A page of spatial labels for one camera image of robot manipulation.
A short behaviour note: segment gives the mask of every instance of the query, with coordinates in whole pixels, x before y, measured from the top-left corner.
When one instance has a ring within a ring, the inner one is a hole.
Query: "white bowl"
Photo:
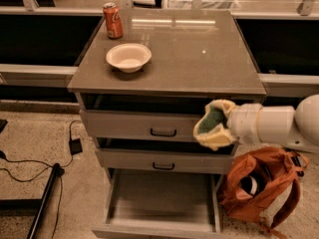
[[[121,44],[107,54],[107,62],[125,73],[139,70],[152,56],[148,47],[142,44]]]

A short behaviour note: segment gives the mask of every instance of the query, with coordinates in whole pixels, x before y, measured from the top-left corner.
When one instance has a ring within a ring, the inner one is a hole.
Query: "backpack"
[[[297,156],[304,160],[304,167],[295,165]],[[218,189],[219,204],[228,217],[253,222],[268,235],[284,239],[286,237],[274,228],[297,206],[300,198],[297,172],[303,172],[308,164],[309,159],[304,155],[277,147],[263,147],[239,156]],[[267,225],[260,213],[291,184],[286,202],[275,214],[272,224]]]

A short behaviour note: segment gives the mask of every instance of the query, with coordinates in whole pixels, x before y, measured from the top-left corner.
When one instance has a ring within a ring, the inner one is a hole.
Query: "red can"
[[[106,3],[103,6],[103,13],[106,18],[109,38],[118,39],[123,37],[120,8],[115,3]]]

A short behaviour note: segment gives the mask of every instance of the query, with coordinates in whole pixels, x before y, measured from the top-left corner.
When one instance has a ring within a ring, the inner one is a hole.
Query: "speckled floor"
[[[68,149],[69,124],[79,120],[76,105],[30,104],[1,102],[0,118],[8,121],[0,133],[0,149],[9,160],[37,159],[65,165],[70,161]],[[95,147],[81,123],[72,126],[72,138],[79,137],[83,152],[74,156],[74,161],[65,168],[63,194],[59,222],[54,238],[96,238],[91,228],[104,219],[104,206],[109,190],[105,172],[95,156]],[[240,147],[238,154],[260,145]],[[307,154],[311,164],[301,178],[302,198],[295,212],[278,229],[288,238],[317,238],[319,223],[318,164],[319,154]],[[39,173],[44,165],[39,163],[8,163],[0,159],[0,167],[8,168],[12,175],[28,179]],[[40,198],[50,169],[32,182],[20,183],[0,171],[0,199]],[[54,188],[46,215],[37,238],[51,238],[56,221],[61,184]],[[0,217],[0,238],[26,238],[30,217]],[[221,217],[224,238],[266,238],[256,226]]]

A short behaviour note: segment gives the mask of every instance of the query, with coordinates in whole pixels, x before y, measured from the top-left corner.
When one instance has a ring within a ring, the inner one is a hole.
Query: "gray tabletop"
[[[103,24],[69,84],[71,92],[133,95],[265,95],[256,68],[227,11],[123,9],[124,37]],[[140,43],[151,60],[131,74],[106,62],[108,51]]]

